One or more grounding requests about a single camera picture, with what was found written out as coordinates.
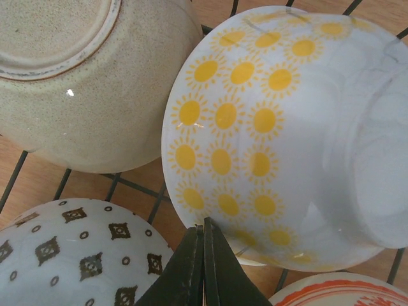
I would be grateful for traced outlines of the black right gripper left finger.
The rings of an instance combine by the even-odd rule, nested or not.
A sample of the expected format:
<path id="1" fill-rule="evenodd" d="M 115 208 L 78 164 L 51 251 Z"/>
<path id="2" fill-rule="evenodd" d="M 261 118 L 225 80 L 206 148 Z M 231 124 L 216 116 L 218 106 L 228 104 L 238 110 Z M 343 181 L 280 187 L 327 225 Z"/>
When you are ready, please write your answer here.
<path id="1" fill-rule="evenodd" d="M 162 274 L 135 305 L 202 305 L 203 252 L 203 226 L 189 228 Z"/>

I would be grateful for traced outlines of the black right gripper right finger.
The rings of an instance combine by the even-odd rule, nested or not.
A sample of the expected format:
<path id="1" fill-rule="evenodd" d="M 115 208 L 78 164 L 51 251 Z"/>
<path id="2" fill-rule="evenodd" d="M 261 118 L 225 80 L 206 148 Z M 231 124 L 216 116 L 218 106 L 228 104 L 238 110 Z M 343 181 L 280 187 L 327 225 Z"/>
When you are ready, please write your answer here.
<path id="1" fill-rule="evenodd" d="M 204 223 L 204 287 L 207 305 L 269 306 L 271 303 L 242 269 L 220 228 Z"/>

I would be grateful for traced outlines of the orange floral white bowl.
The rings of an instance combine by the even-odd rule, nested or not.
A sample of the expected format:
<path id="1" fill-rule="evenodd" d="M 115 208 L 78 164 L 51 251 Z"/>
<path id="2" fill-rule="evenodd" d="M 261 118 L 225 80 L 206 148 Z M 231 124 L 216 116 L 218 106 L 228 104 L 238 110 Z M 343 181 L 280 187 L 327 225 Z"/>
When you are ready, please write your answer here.
<path id="1" fill-rule="evenodd" d="M 407 305 L 407 293 L 366 275 L 333 272 L 298 280 L 275 293 L 269 302 L 276 306 Z"/>

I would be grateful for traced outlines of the red diamond pattern bowl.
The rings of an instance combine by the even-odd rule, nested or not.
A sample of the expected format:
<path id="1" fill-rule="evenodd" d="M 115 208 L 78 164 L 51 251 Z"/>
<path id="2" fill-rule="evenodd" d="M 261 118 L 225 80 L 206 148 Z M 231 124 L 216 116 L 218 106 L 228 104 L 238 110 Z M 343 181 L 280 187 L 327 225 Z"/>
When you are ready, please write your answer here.
<path id="1" fill-rule="evenodd" d="M 44 203 L 1 230 L 1 304 L 134 305 L 172 254 L 126 208 L 87 198 Z"/>

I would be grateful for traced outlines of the yellow blue pattern bowl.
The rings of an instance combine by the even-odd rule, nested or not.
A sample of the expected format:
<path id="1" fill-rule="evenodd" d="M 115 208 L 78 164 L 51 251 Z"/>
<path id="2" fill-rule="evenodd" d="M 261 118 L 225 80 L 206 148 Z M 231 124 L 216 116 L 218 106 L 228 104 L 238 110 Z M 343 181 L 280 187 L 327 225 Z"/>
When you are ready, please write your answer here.
<path id="1" fill-rule="evenodd" d="M 238 259 L 327 272 L 407 246 L 407 45 L 361 18 L 262 6 L 210 31 L 168 99 L 186 227 Z"/>

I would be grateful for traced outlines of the beige leaf pattern bowl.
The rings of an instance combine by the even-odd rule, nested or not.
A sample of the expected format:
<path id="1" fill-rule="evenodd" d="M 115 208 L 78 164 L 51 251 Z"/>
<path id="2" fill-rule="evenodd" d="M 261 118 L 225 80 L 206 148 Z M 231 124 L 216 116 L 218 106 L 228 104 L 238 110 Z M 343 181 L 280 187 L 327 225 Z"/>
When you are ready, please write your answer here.
<path id="1" fill-rule="evenodd" d="M 1 134 L 76 171 L 143 166 L 202 37 L 190 1 L 2 1 Z"/>

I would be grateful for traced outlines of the black wire dish rack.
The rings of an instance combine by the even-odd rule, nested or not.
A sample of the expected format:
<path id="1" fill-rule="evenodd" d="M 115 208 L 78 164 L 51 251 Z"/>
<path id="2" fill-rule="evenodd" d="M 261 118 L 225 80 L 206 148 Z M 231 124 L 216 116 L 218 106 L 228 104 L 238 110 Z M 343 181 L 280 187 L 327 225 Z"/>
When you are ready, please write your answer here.
<path id="1" fill-rule="evenodd" d="M 292 4 L 306 11 L 343 13 L 353 1 L 193 1 L 201 23 L 215 27 L 226 20 L 233 8 L 239 12 L 269 4 Z M 352 14 L 375 22 L 393 34 L 407 29 L 407 1 L 361 1 Z M 118 175 L 71 172 L 50 164 L 1 136 L 1 227 L 22 212 L 62 198 L 97 198 L 122 205 L 152 225 L 175 249 L 185 227 L 178 219 L 167 193 L 160 159 Z M 242 266 L 251 281 L 267 296 L 276 289 L 311 275 L 272 266 Z M 407 291 L 407 251 L 388 249 L 350 269 L 390 281 Z"/>

